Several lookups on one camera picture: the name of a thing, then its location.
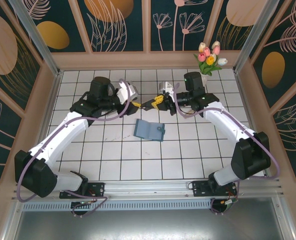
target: yellow tulip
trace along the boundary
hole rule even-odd
[[[209,56],[206,60],[207,65],[212,65],[214,63],[214,57]]]

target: black mounting bracket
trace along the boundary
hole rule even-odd
[[[104,182],[88,182],[86,188],[86,191],[84,193],[84,196],[91,197],[103,197],[104,194]],[[80,199],[80,197],[71,195],[65,191],[61,191],[59,194],[60,199]]]
[[[225,186],[218,187],[215,192],[211,189],[208,180],[193,181],[189,184],[189,189],[193,191],[194,197],[222,197],[229,196],[229,192],[237,195],[235,183],[231,182]]]

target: tiled surface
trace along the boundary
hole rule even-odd
[[[120,78],[125,78],[138,88],[141,93],[138,101],[144,103],[156,96],[158,83],[162,81],[180,83],[180,90],[185,92],[183,76],[193,71],[197,70],[65,71],[49,130],[54,130],[71,104],[89,90],[93,77],[110,78],[114,85]],[[214,93],[235,117],[247,125],[232,70],[215,71],[208,79],[207,91]],[[164,123],[164,141],[134,137],[136,119]],[[80,172],[92,181],[207,178],[210,173],[229,164],[232,153],[233,146],[227,138],[200,116],[184,119],[165,111],[139,110],[114,121],[95,121],[73,140],[55,168]]]

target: vase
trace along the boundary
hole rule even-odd
[[[205,87],[208,80],[208,75],[201,74],[202,84]]]

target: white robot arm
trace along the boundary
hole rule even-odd
[[[128,99],[127,87],[129,87],[130,99],[137,97],[138,92],[132,85],[126,86],[124,82],[120,82],[120,89],[115,91],[113,95],[108,95],[108,87],[110,80],[105,77],[95,77],[91,82],[90,91],[73,104],[70,112],[67,114],[62,123],[38,145],[34,146],[28,152],[19,151],[15,156],[15,178],[18,182],[24,166],[37,153],[37,159],[29,166],[28,171],[23,177],[22,185],[31,190],[40,197],[49,195],[52,191],[78,191],[84,195],[83,182],[87,179],[85,176],[77,172],[55,172],[53,166],[58,157],[65,148],[77,137],[82,131],[85,131],[93,121],[87,119],[78,119],[67,124],[72,119],[79,117],[99,118],[102,112],[121,112],[124,109],[124,103]],[[130,104],[125,114],[135,113],[139,107]],[[46,141],[50,141],[44,149],[42,146]]]

